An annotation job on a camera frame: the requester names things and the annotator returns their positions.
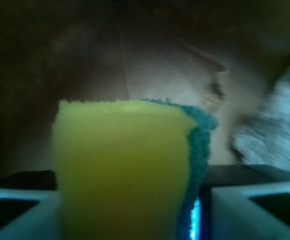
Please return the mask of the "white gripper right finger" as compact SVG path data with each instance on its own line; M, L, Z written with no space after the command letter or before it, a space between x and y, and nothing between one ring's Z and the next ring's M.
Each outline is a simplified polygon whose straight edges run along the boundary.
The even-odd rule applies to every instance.
M290 240L290 172L210 165L199 191L201 240Z

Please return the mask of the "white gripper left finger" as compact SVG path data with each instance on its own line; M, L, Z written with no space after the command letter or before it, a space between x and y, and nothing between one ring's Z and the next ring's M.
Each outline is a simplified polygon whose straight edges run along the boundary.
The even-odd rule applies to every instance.
M59 196L51 170L0 179L0 240L62 239Z

